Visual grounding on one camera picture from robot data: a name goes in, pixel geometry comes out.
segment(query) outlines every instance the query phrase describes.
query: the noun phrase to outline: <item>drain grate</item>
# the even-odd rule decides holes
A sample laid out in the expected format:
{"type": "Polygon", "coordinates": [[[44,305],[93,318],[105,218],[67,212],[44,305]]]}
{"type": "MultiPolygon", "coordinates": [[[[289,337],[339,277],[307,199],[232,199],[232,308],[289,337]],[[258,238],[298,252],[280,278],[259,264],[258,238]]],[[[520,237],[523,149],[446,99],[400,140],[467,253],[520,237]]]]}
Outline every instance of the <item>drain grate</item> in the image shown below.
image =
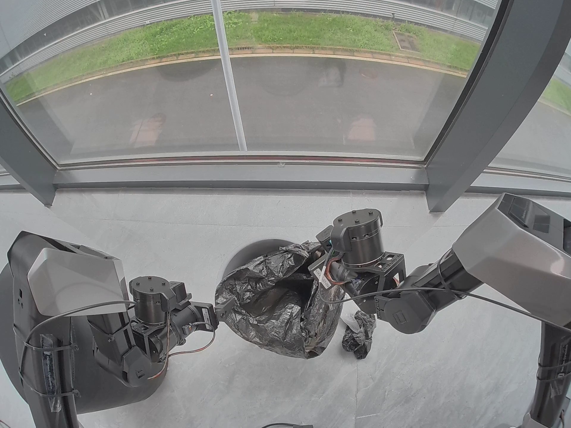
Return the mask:
{"type": "Polygon", "coordinates": [[[393,30],[395,35],[396,44],[398,44],[401,51],[414,51],[415,53],[420,52],[418,50],[416,37],[408,33],[396,32],[393,30]]]}

